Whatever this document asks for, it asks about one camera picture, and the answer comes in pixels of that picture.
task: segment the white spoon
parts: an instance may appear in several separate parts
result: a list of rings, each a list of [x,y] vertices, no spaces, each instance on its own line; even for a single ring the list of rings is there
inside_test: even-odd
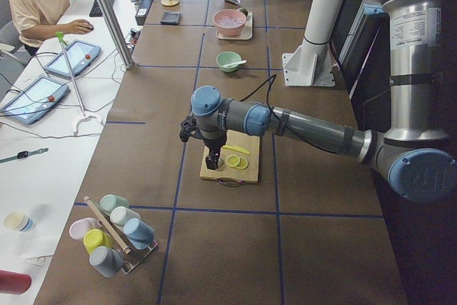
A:
[[[237,62],[232,62],[230,64],[224,64],[221,67],[222,68],[230,68],[230,67],[238,66],[239,64],[245,64],[246,62],[247,62],[247,60],[237,61]]]

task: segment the green bowl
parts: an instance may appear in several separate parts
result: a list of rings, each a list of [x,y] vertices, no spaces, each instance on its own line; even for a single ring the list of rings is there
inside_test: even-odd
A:
[[[239,56],[237,53],[234,53],[233,51],[224,51],[216,57],[217,67],[219,67],[220,70],[225,71],[226,73],[237,70],[238,68],[240,68],[240,65],[228,68],[224,68],[222,66],[224,64],[231,64],[233,62],[238,61],[241,61],[241,56]]]

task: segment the bowl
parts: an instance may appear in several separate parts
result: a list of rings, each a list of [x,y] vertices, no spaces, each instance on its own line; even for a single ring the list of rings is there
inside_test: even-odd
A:
[[[220,70],[225,71],[227,73],[237,70],[238,68],[240,68],[240,65],[236,65],[233,67],[227,67],[227,68],[222,67],[222,66],[224,64],[231,64],[232,62],[238,62],[238,61],[241,61],[241,56],[239,56],[239,54],[237,54],[233,51],[224,51],[216,57],[217,67],[219,67]]]
[[[221,35],[227,37],[240,36],[244,24],[246,24],[246,15],[238,10],[222,10],[214,14],[213,22]]]

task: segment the tablet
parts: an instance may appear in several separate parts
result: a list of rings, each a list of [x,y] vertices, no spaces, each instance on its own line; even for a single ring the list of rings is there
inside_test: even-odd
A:
[[[69,90],[67,84],[42,75],[5,105],[0,110],[0,116],[10,116],[23,124],[33,124],[62,100]]]
[[[65,50],[69,57],[71,70],[73,71],[74,76],[79,75],[84,69],[89,67],[92,61],[96,59],[101,52],[99,46],[79,41],[78,39],[71,42]],[[67,79],[71,78],[64,53],[62,52],[45,65],[44,70]]]

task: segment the pink bowl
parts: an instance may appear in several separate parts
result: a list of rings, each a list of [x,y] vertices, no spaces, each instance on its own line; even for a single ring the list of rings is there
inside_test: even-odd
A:
[[[246,24],[246,15],[238,10],[222,10],[214,14],[213,22],[221,35],[240,36],[244,24]]]

